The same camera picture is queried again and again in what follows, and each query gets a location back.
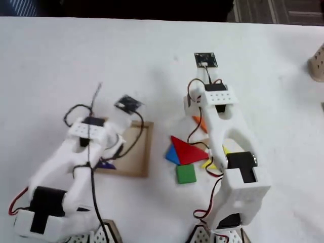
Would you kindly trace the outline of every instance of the green square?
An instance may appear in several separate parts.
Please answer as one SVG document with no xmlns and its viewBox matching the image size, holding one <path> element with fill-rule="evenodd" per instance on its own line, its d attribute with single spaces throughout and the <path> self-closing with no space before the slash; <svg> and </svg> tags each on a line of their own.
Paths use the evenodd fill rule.
<svg viewBox="0 0 324 243">
<path fill-rule="evenodd" d="M 177 166 L 177 178 L 179 184 L 196 182 L 193 165 Z"/>
</svg>

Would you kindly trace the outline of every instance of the orange piece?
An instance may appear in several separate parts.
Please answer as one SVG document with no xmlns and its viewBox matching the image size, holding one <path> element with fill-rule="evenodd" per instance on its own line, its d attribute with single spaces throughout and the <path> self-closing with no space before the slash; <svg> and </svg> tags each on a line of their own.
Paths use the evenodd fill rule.
<svg viewBox="0 0 324 243">
<path fill-rule="evenodd" d="M 195 121 L 197 124 L 199 123 L 200 116 L 193 116 L 192 118 L 194 119 L 194 121 Z M 201 128 L 205 133 L 207 133 L 206 123 L 205 123 L 205 120 L 204 120 L 203 117 L 201 118 L 200 128 Z"/>
</svg>

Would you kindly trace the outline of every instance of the perforated plate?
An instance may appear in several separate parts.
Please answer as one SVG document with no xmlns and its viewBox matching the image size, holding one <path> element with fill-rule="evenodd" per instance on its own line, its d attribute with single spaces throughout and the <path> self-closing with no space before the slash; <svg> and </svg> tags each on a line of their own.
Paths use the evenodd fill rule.
<svg viewBox="0 0 324 243">
<path fill-rule="evenodd" d="M 99 127 L 95 125 L 88 125 L 84 123 L 74 123 L 69 130 L 70 135 L 75 135 L 81 138 L 88 138 L 88 129 L 90 126 L 90 139 L 99 138 L 101 133 L 105 131 L 104 127 Z"/>
<path fill-rule="evenodd" d="M 109 243 L 117 243 L 114 241 L 107 225 L 105 225 L 105 228 L 108 234 Z M 68 241 L 63 241 L 63 243 L 87 243 L 88 238 L 90 238 L 89 243 L 106 243 L 105 233 L 103 232 L 102 227 L 97 230 L 96 234 L 91 231 L 90 234 L 87 235 L 76 235 L 71 237 Z"/>
<path fill-rule="evenodd" d="M 224 231 L 219 234 L 228 236 L 229 243 L 242 243 L 241 238 L 239 237 L 238 233 L 235 230 Z M 216 239 L 215 243 L 226 243 L 227 241 L 227 238 L 222 236 L 216 236 L 215 239 Z"/>
<path fill-rule="evenodd" d="M 72 236 L 71 238 L 67 239 L 66 241 L 63 241 L 62 243 L 87 243 L 89 236 L 90 235 L 88 234 Z"/>
<path fill-rule="evenodd" d="M 191 238 L 190 243 L 209 243 L 210 237 L 209 234 L 203 227 L 198 227 Z"/>
<path fill-rule="evenodd" d="M 109 243 L 116 243 L 111 235 L 111 232 L 108 228 L 107 225 L 105 225 L 107 234 L 108 234 L 108 238 L 109 238 Z M 97 231 L 97 233 L 94 235 L 93 239 L 90 239 L 90 242 L 93 243 L 106 243 L 106 238 L 105 238 L 105 233 L 103 232 L 102 227 L 100 227 Z"/>
<path fill-rule="evenodd" d="M 231 90 L 205 91 L 201 96 L 201 103 L 206 105 L 227 105 L 237 102 L 238 100 Z"/>
</svg>

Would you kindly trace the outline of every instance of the blue triangle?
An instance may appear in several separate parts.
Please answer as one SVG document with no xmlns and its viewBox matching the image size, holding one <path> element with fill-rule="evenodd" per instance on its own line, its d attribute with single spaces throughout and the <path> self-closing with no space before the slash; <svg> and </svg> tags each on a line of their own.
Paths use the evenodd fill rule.
<svg viewBox="0 0 324 243">
<path fill-rule="evenodd" d="M 98 168 L 116 170 L 116 167 L 113 164 L 110 164 L 110 163 L 102 163 L 102 162 L 99 162 Z"/>
<path fill-rule="evenodd" d="M 181 165 L 179 161 L 179 157 L 176 152 L 176 148 L 173 144 L 171 144 L 169 151 L 166 154 L 166 159 L 171 161 L 172 163 L 175 163 L 176 165 Z"/>
</svg>

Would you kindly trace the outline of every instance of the cable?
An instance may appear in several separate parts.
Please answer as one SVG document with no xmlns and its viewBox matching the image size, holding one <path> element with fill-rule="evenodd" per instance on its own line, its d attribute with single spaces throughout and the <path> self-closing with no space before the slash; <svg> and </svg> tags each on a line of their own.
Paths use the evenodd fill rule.
<svg viewBox="0 0 324 243">
<path fill-rule="evenodd" d="M 213 198 L 214 198 L 214 191 L 216 188 L 216 185 L 218 184 L 218 182 L 220 182 L 223 179 L 223 177 L 219 178 L 216 182 L 215 185 L 213 187 L 212 193 L 211 193 L 211 198 L 209 200 L 209 205 L 207 210 L 203 210 L 203 209 L 196 209 L 195 211 L 193 211 L 193 217 L 196 219 L 204 219 L 205 217 L 207 217 L 207 215 L 211 212 L 212 210 L 212 206 L 213 206 Z M 196 213 L 204 213 L 202 216 L 197 216 Z"/>
<path fill-rule="evenodd" d="M 206 72 L 207 72 L 207 75 L 208 75 L 208 81 L 209 81 L 209 84 L 211 85 L 211 84 L 212 84 L 212 79 L 211 79 L 211 77 L 210 77 L 210 75 L 209 75 L 208 68 L 207 68 L 206 66 L 204 66 L 204 69 L 205 69 Z"/>
<path fill-rule="evenodd" d="M 222 80 L 221 78 L 218 78 L 218 79 L 216 79 L 216 80 L 213 82 L 213 84 L 217 83 L 218 81 L 220 82 L 220 84 L 223 83 L 223 80 Z"/>
<path fill-rule="evenodd" d="M 136 137 L 136 139 L 134 140 L 134 142 L 132 143 L 132 145 L 122 154 L 117 154 L 117 155 L 114 155 L 113 157 L 110 157 L 110 158 L 101 158 L 101 160 L 103 162 L 105 161 L 109 161 L 111 159 L 118 159 L 118 158 L 122 158 L 124 157 L 126 154 L 129 153 L 129 151 L 131 151 L 131 149 L 136 145 L 137 141 L 140 139 L 143 131 L 144 131 L 144 119 L 142 117 L 142 115 L 140 113 L 138 113 L 137 111 L 134 111 L 135 114 L 137 114 L 139 116 L 139 118 L 141 119 L 141 128 L 140 128 L 140 133 L 138 134 L 138 136 Z"/>
<path fill-rule="evenodd" d="M 189 143 L 189 144 L 191 144 L 190 142 L 189 142 L 189 139 L 190 139 L 190 137 L 198 130 L 198 128 L 200 127 L 200 125 L 201 125 L 201 121 L 202 121 L 202 113 L 201 113 L 201 108 L 199 107 L 199 111 L 200 111 L 200 118 L 199 118 L 199 122 L 198 122 L 198 125 L 197 125 L 197 127 L 189 134 L 189 136 L 188 136 L 188 138 L 187 138 L 187 143 Z"/>
<path fill-rule="evenodd" d="M 214 157 L 212 157 L 212 158 L 211 158 L 211 162 L 210 162 L 208 165 L 206 165 L 206 167 L 205 167 L 206 172 L 207 172 L 210 176 L 212 176 L 212 177 L 216 177 L 216 178 L 223 176 L 224 174 L 219 174 L 219 175 L 218 175 L 218 174 L 214 174 L 214 173 L 212 173 L 212 172 L 210 172 L 210 171 L 208 170 L 208 167 L 211 166 L 211 165 L 213 164 L 213 161 L 214 161 Z"/>
<path fill-rule="evenodd" d="M 22 196 L 23 196 L 27 191 L 28 191 L 28 187 L 26 187 L 26 188 L 25 188 L 21 193 L 19 193 L 19 194 L 18 194 L 18 195 L 13 199 L 13 201 L 11 202 L 11 204 L 10 204 L 10 206 L 9 206 L 9 209 L 8 209 L 8 214 L 9 214 L 10 216 L 16 215 L 20 209 L 28 209 L 28 207 L 26 207 L 26 208 L 17 208 L 17 209 L 15 209 L 15 210 L 12 211 L 12 209 L 13 209 L 13 207 L 14 207 L 16 201 L 17 201 L 19 198 L 21 198 L 21 197 L 22 197 Z"/>
<path fill-rule="evenodd" d="M 135 114 L 137 114 L 139 116 L 139 118 L 141 119 L 141 128 L 140 128 L 140 133 L 138 134 L 138 136 L 136 137 L 135 141 L 132 143 L 132 145 L 121 155 L 118 155 L 116 158 L 122 158 L 124 157 L 126 154 L 128 154 L 129 151 L 131 151 L 131 149 L 135 146 L 135 144 L 137 143 L 137 141 L 140 139 L 143 130 L 144 130 L 144 119 L 142 117 L 142 115 L 140 113 L 138 113 L 137 111 L 134 111 Z"/>
<path fill-rule="evenodd" d="M 94 93 L 93 97 L 92 97 L 92 101 L 91 101 L 91 106 L 90 106 L 90 113 L 89 113 L 89 117 L 92 117 L 93 115 L 93 106 L 94 106 L 94 103 L 95 103 L 95 99 L 99 93 L 99 90 L 101 88 L 101 83 L 98 85 L 97 87 L 97 90 L 96 92 Z M 90 124 L 88 124 L 88 139 L 90 140 Z M 105 237 L 106 237 L 106 242 L 109 243 L 109 237 L 108 237 L 108 234 L 107 234 L 107 230 L 105 228 L 105 225 L 102 221 L 102 218 L 101 218 L 101 215 L 99 213 L 99 210 L 98 210 L 98 205 L 97 205 L 97 199 L 96 199 L 96 189 L 95 189 L 95 177 L 94 177 L 94 169 L 91 167 L 91 164 L 90 164 L 90 142 L 88 144 L 88 161 L 85 165 L 78 165 L 78 166 L 75 166 L 73 168 L 73 171 L 72 171 L 72 174 L 73 174 L 73 177 L 74 177 L 74 170 L 76 168 L 80 168 L 80 167 L 89 167 L 90 168 L 90 172 L 91 172 L 91 191 L 92 191 L 92 199 L 93 199 L 93 204 L 94 204 L 94 208 L 95 208 L 95 211 L 96 211 L 96 215 L 97 215 L 97 218 L 100 222 L 100 225 L 102 227 L 102 230 L 105 234 Z"/>
<path fill-rule="evenodd" d="M 96 211 L 98 220 L 99 220 L 100 225 L 102 227 L 102 230 L 103 230 L 103 232 L 105 234 L 106 242 L 109 243 L 109 238 L 108 238 L 107 230 L 106 230 L 105 224 L 103 223 L 102 218 L 101 218 L 101 215 L 100 215 L 99 210 L 98 210 L 97 199 L 96 199 L 94 170 L 92 168 L 90 168 L 90 169 L 91 169 L 91 190 L 92 190 L 92 200 L 93 200 L 93 204 L 94 204 L 94 207 L 95 207 L 95 211 Z"/>
<path fill-rule="evenodd" d="M 245 243 L 245 238 L 244 238 L 244 231 L 243 231 L 243 227 L 241 228 L 241 238 L 242 238 L 242 243 Z"/>
<path fill-rule="evenodd" d="M 192 99 L 192 97 L 190 96 L 190 93 L 189 93 L 190 85 L 191 85 L 192 82 L 194 82 L 194 81 L 199 81 L 199 82 L 201 82 L 204 86 L 205 86 L 205 83 L 204 83 L 201 79 L 199 79 L 199 78 L 194 78 L 194 79 L 192 79 L 192 80 L 188 83 L 188 86 L 187 86 L 187 93 L 188 93 L 188 97 L 189 97 L 190 100 L 192 100 L 193 102 L 197 102 L 197 101 L 195 101 L 195 100 Z"/>
<path fill-rule="evenodd" d="M 219 237 L 224 237 L 224 238 L 226 238 L 227 240 L 226 240 L 226 243 L 229 243 L 229 237 L 227 236 L 227 235 L 224 235 L 224 234 L 215 234 L 215 235 L 217 235 L 217 236 L 219 236 Z"/>
<path fill-rule="evenodd" d="M 200 118 L 199 118 L 199 122 L 198 122 L 198 125 L 197 125 L 197 127 L 189 134 L 189 136 L 188 136 L 188 138 L 187 138 L 187 143 L 189 143 L 189 144 L 191 144 L 191 145 L 195 145 L 195 144 L 198 144 L 198 143 L 201 143 L 201 144 L 203 144 L 207 149 L 209 149 L 209 147 L 205 144 L 205 143 L 203 143 L 203 142 L 196 142 L 196 143 L 190 143 L 189 142 L 189 139 L 190 139 L 190 137 L 192 136 L 192 134 L 194 134 L 196 131 L 197 131 L 197 129 L 200 127 L 200 124 L 201 124 L 201 120 L 202 120 L 202 113 L 201 113 L 201 108 L 199 107 L 199 110 L 200 110 Z M 213 163 L 213 161 L 214 161 L 214 158 L 212 157 L 211 158 L 211 162 L 205 167 L 205 170 L 206 170 L 206 172 L 209 174 L 209 175 L 211 175 L 211 176 L 213 176 L 213 177 L 216 177 L 216 178 L 218 178 L 218 177 L 221 177 L 221 176 L 223 176 L 223 174 L 220 174 L 220 175 L 218 175 L 218 174 L 214 174 L 214 173 L 212 173 L 212 172 L 210 172 L 209 170 L 208 170 L 208 167 L 209 166 L 211 166 L 212 165 L 212 163 Z"/>
<path fill-rule="evenodd" d="M 71 107 L 71 108 L 68 110 L 68 112 L 65 114 L 64 118 L 63 118 L 64 123 L 65 123 L 69 128 L 72 126 L 72 124 L 69 124 L 69 123 L 67 122 L 67 117 L 68 117 L 68 115 L 70 115 L 70 113 L 71 113 L 74 109 L 76 109 L 76 108 L 78 108 L 78 107 L 84 107 L 84 108 L 86 108 L 86 109 L 89 110 L 90 114 L 93 114 L 93 112 L 92 112 L 92 107 L 87 106 L 87 105 L 78 104 L 78 105 L 75 105 L 75 106 Z"/>
</svg>

